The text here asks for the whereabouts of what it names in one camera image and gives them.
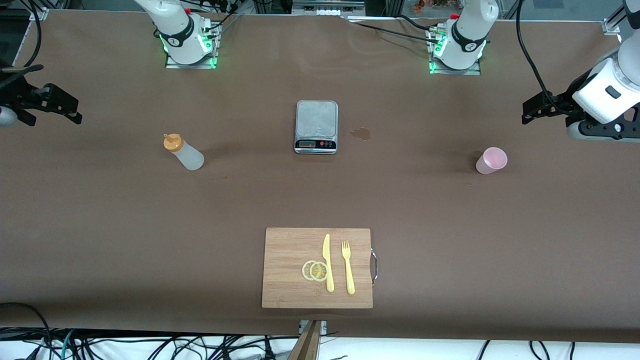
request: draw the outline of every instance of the fork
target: fork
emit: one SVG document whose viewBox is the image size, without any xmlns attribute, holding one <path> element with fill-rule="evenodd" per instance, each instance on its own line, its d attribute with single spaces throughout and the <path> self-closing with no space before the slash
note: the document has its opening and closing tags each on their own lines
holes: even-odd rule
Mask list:
<svg viewBox="0 0 640 360">
<path fill-rule="evenodd" d="M 353 284 L 353 274 L 351 273 L 351 263 L 349 259 L 351 258 L 351 249 L 349 248 L 349 242 L 342 242 L 342 257 L 344 258 L 344 262 L 347 269 L 347 292 L 349 295 L 353 295 L 356 293 L 356 286 Z"/>
</svg>

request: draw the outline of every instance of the digital kitchen scale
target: digital kitchen scale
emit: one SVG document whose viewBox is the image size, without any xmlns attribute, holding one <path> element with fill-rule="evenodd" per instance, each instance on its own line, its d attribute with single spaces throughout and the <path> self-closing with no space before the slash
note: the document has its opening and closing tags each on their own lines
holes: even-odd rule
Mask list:
<svg viewBox="0 0 640 360">
<path fill-rule="evenodd" d="M 294 141 L 298 154 L 335 154 L 338 151 L 338 104 L 298 101 Z"/>
</svg>

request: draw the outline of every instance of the metal handle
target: metal handle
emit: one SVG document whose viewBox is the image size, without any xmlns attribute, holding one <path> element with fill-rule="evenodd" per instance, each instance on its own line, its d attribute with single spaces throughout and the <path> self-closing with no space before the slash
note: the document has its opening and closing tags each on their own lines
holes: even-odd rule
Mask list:
<svg viewBox="0 0 640 360">
<path fill-rule="evenodd" d="M 376 256 L 376 253 L 373 252 L 373 248 L 371 248 L 371 256 L 373 256 L 374 265 L 376 267 L 376 274 L 373 276 L 373 280 L 371 281 L 371 286 L 373 286 L 378 278 L 378 257 Z"/>
</svg>

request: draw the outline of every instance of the teal cable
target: teal cable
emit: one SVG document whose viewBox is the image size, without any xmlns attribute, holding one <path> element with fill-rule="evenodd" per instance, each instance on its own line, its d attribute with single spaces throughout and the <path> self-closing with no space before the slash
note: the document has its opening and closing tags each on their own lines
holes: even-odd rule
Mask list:
<svg viewBox="0 0 640 360">
<path fill-rule="evenodd" d="M 67 336 L 65 336 L 65 341 L 62 343 L 62 351 L 60 352 L 60 357 L 62 358 L 62 360 L 65 360 L 65 352 L 67 352 L 67 344 L 69 344 L 69 339 L 71 338 L 71 334 L 73 333 L 75 329 L 71 329 L 68 333 Z"/>
</svg>

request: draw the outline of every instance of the lemon slice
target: lemon slice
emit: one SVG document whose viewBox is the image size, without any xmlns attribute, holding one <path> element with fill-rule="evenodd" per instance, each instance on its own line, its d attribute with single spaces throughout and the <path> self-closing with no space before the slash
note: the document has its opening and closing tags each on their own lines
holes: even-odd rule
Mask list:
<svg viewBox="0 0 640 360">
<path fill-rule="evenodd" d="M 327 267 L 325 263 L 318 261 L 311 265 L 311 278 L 315 281 L 324 281 L 326 279 Z"/>
<path fill-rule="evenodd" d="M 302 276 L 304 276 L 305 279 L 310 281 L 314 280 L 314 278 L 311 277 L 311 266 L 313 266 L 313 264 L 315 263 L 315 260 L 309 260 L 304 265 L 302 265 Z"/>
</svg>

